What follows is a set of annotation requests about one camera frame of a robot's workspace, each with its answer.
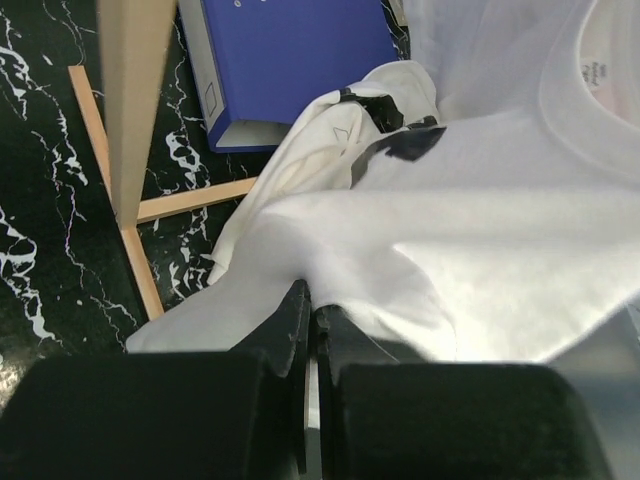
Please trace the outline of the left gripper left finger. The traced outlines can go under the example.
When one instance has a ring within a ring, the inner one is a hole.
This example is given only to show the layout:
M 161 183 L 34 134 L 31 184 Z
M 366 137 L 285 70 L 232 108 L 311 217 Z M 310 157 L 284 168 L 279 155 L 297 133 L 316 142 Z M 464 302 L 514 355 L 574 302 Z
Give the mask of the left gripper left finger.
M 5 479 L 297 479 L 311 305 L 294 283 L 227 352 L 59 356 L 1 416 Z

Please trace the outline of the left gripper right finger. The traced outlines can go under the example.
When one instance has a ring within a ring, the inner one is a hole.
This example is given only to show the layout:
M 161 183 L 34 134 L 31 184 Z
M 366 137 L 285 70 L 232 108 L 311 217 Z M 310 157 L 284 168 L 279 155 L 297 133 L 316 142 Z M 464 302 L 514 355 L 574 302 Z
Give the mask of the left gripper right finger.
M 549 367 L 421 360 L 336 306 L 315 313 L 327 479 L 609 479 L 575 389 Z

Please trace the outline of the white t shirt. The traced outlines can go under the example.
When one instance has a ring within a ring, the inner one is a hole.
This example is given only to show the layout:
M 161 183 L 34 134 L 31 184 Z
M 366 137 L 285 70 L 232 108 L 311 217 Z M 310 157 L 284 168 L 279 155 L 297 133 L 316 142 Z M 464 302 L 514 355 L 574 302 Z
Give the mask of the white t shirt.
M 430 360 L 544 361 L 639 297 L 639 5 L 408 1 L 442 124 L 262 207 L 131 353 L 226 350 L 304 280 Z

